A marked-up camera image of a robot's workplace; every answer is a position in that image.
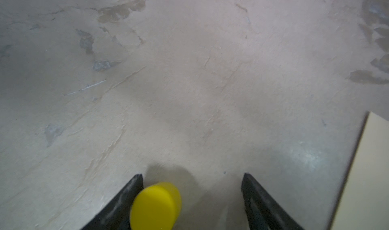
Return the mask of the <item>yellow glue stick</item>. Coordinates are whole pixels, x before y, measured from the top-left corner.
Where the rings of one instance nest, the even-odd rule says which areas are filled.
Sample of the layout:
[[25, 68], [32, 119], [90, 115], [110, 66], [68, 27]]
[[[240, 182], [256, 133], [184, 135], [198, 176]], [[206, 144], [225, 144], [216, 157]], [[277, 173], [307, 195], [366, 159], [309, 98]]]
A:
[[182, 208], [181, 194], [170, 182], [144, 188], [135, 198], [130, 211], [133, 230], [171, 230]]

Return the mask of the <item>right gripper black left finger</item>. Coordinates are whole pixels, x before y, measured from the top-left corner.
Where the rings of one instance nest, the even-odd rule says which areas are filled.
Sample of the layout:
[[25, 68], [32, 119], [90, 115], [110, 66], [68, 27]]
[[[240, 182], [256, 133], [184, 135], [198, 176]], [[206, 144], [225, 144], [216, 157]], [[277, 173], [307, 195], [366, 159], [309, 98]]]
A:
[[142, 174], [136, 174], [82, 230], [131, 230], [130, 210], [144, 189]]

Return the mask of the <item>manila paper envelope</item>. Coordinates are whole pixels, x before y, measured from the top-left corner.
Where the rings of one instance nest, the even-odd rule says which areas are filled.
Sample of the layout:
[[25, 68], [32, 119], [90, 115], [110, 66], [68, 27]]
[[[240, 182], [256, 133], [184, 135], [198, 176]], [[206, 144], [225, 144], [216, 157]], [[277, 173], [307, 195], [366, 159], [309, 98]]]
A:
[[367, 117], [331, 228], [389, 228], [389, 122], [373, 112]]

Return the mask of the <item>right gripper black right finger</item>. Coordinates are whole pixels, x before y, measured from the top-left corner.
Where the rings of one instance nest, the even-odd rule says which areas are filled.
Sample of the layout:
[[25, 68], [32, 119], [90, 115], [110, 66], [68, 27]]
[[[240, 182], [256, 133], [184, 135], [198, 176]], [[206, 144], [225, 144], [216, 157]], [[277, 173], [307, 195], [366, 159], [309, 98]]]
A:
[[245, 212], [251, 230], [303, 230], [249, 173], [241, 184]]

